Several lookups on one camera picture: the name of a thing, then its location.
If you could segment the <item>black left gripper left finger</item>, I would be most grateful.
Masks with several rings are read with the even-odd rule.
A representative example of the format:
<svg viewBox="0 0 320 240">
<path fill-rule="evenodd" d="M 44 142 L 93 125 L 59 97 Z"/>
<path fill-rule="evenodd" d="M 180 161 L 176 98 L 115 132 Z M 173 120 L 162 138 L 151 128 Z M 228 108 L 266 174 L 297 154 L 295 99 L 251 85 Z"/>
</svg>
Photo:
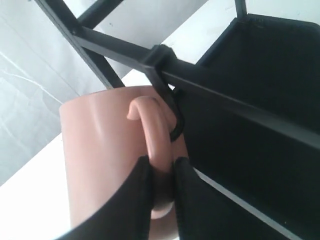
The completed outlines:
<svg viewBox="0 0 320 240">
<path fill-rule="evenodd" d="M 154 203 L 153 170 L 141 156 L 115 194 L 60 240 L 147 240 Z"/>
</svg>

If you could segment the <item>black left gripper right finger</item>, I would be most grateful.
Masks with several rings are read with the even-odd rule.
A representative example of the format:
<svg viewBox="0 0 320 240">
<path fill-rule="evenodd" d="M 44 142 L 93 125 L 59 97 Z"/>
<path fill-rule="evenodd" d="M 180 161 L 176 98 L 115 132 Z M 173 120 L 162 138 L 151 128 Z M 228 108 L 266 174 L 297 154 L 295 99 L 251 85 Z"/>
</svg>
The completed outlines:
<svg viewBox="0 0 320 240">
<path fill-rule="evenodd" d="M 203 181 L 186 157 L 174 162 L 175 208 L 182 240 L 247 240 L 246 214 Z"/>
</svg>

